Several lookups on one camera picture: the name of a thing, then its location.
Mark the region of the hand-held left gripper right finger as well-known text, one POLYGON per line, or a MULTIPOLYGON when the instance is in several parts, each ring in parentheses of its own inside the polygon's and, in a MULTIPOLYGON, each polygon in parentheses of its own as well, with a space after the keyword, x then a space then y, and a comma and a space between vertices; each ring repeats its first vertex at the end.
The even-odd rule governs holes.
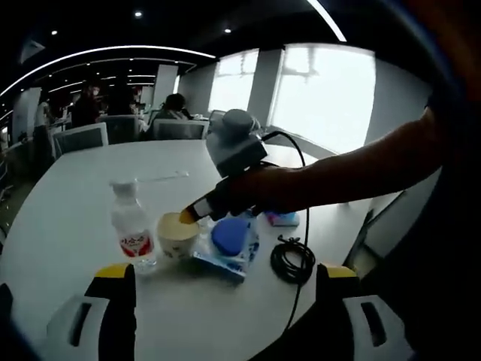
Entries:
POLYGON ((377 295, 364 295, 356 273, 320 263, 316 308, 332 360, 409 360, 413 349, 403 320, 377 295))

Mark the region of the person's right hand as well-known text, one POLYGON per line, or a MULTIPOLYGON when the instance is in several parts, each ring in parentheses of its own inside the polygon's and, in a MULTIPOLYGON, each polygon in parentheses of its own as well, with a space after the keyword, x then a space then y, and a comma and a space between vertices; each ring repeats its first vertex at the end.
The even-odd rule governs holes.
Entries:
POLYGON ((290 213, 313 206, 311 182, 306 167, 282 168, 265 166, 249 170, 229 182, 225 200, 232 214, 252 209, 290 213))

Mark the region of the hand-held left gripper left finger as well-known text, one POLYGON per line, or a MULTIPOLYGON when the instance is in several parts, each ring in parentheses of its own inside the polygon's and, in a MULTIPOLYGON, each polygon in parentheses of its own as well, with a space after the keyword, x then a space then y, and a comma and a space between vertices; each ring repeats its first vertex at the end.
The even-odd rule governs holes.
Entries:
POLYGON ((97 271, 85 293, 72 296, 47 324, 45 360, 133 360, 135 308, 132 264, 97 271))

